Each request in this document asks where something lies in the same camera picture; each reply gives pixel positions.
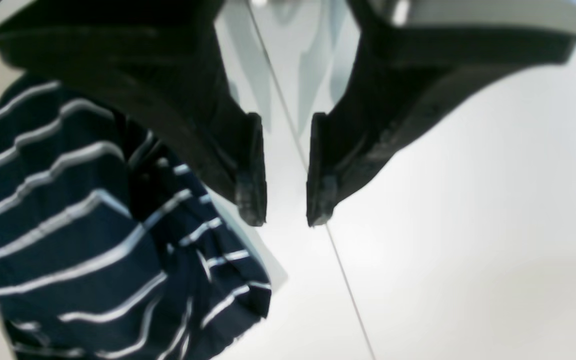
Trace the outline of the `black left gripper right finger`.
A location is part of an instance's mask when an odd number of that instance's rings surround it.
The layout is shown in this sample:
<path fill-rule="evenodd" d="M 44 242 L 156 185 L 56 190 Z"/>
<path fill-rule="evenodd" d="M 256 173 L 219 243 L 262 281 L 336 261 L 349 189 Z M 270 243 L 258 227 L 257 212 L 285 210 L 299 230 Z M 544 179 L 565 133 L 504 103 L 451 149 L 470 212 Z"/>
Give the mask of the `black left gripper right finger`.
<path fill-rule="evenodd" d="M 566 64 L 576 0 L 350 0 L 359 40 L 349 81 L 311 119 L 306 218 L 326 224 L 400 150 L 478 91 Z"/>

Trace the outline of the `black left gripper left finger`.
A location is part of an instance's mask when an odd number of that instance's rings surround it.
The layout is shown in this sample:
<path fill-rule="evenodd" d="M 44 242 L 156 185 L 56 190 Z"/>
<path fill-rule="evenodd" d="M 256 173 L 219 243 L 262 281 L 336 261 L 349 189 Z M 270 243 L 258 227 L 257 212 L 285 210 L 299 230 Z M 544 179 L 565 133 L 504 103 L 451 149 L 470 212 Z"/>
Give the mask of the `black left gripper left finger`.
<path fill-rule="evenodd" d="M 9 66 L 151 130 L 251 227 L 266 221 L 262 118 L 233 99 L 222 0 L 33 0 L 0 23 Z"/>

